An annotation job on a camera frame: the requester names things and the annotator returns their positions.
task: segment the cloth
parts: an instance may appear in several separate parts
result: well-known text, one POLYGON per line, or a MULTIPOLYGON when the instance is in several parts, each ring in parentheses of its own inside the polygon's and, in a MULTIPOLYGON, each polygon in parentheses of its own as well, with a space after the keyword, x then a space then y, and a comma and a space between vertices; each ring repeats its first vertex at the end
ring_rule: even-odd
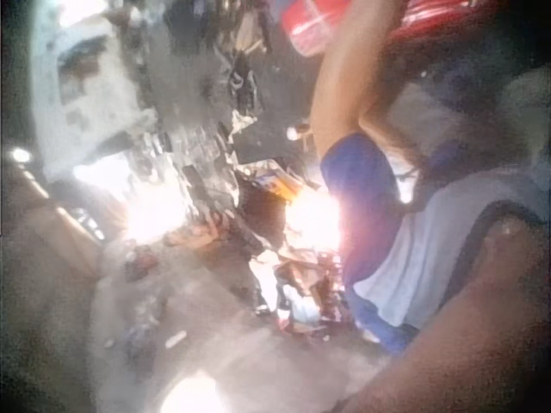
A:
POLYGON ((324 156, 321 172, 338 200, 346 287, 369 277, 385 260, 402 221, 393 170, 377 145, 355 133, 324 156))
MULTIPOLYGON (((454 159, 464 159, 461 147, 446 144, 430 165, 434 171, 445 170, 443 165, 454 159)), ((457 258, 486 210, 506 202, 541 220, 548 216, 548 188, 542 185, 551 176, 548 165, 465 172, 438 188, 421 211, 405 215, 390 207, 396 200, 392 170, 364 135, 336 144, 321 169, 340 202, 350 309, 356 321, 394 353, 402 351, 450 297, 457 258)))
POLYGON ((529 171, 517 167, 472 174, 437 191, 423 211, 404 217, 387 259, 354 285, 355 292, 375 304, 389 324, 422 328, 440 307, 477 218, 504 201, 548 219, 548 195, 529 171))

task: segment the ground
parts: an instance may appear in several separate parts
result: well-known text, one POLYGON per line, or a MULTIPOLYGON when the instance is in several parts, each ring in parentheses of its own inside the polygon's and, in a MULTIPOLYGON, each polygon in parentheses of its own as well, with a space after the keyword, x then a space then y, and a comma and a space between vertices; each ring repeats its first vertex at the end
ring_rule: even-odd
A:
POLYGON ((351 332, 329 342, 302 341, 254 316, 251 306, 231 292, 249 287, 252 274, 230 247, 211 257, 209 268, 181 248, 161 243, 153 248, 159 267, 134 283, 126 282, 123 271, 129 247, 119 241, 105 251, 105 278, 91 317, 90 367, 98 411, 155 411, 180 380, 203 372, 216 381, 228 411, 321 412, 388 362, 376 345, 351 332), (140 326, 139 308, 158 297, 166 297, 167 304, 151 340, 132 341, 129 332, 140 326), (167 349, 165 342, 182 330, 187 337, 167 349), (127 361, 130 342, 140 348, 134 364, 127 361))

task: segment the skin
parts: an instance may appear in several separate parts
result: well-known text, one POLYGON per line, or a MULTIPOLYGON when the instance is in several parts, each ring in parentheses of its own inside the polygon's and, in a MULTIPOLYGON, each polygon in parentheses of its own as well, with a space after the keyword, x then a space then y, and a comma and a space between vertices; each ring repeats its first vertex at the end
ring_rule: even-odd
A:
POLYGON ((423 164, 415 145, 371 110, 378 101, 382 50, 403 6, 403 0, 355 1, 339 25, 344 29, 337 31, 325 53, 310 117, 320 157, 340 139, 364 131, 412 167, 423 164))
MULTIPOLYGON (((371 110, 381 51, 403 3, 355 0, 339 26, 311 113, 321 157, 361 131, 381 147, 412 148, 371 110)), ((423 164, 417 155, 407 160, 423 164)), ((508 218, 490 230, 467 286, 343 411, 503 411, 522 396, 548 347, 548 235, 508 218)))

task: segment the blue sleeve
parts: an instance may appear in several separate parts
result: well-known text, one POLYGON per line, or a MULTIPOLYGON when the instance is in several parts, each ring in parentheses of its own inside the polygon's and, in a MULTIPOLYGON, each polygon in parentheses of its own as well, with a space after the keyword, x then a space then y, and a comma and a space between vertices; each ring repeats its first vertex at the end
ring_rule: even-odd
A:
POLYGON ((354 133, 327 152, 321 172, 340 208, 344 275, 366 278, 386 257, 401 224, 393 207, 398 201, 393 170, 371 139, 354 133))
POLYGON ((387 157, 361 133, 337 142, 325 154, 321 172, 325 185, 347 211, 366 211, 397 199, 396 178, 387 157))

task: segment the trash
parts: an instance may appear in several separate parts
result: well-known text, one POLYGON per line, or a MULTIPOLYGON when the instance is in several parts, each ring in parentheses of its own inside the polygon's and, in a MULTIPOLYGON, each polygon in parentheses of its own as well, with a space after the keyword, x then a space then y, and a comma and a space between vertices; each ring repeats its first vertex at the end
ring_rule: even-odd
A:
POLYGON ((233 144, 233 135, 241 133, 245 128, 255 123, 258 119, 254 116, 242 115, 238 110, 232 111, 232 132, 228 138, 229 143, 233 144))
POLYGON ((228 78, 228 90, 234 107, 243 116, 257 116, 263 110, 257 80, 244 52, 239 52, 228 78))
POLYGON ((127 254, 125 273, 127 281, 137 281, 146 277, 152 268, 157 267, 158 259, 149 245, 139 245, 127 254))
POLYGON ((165 348, 173 348, 176 346, 181 340, 185 339, 188 336, 188 332, 186 330, 182 330, 179 333, 176 333, 174 336, 169 338, 165 343, 165 348))

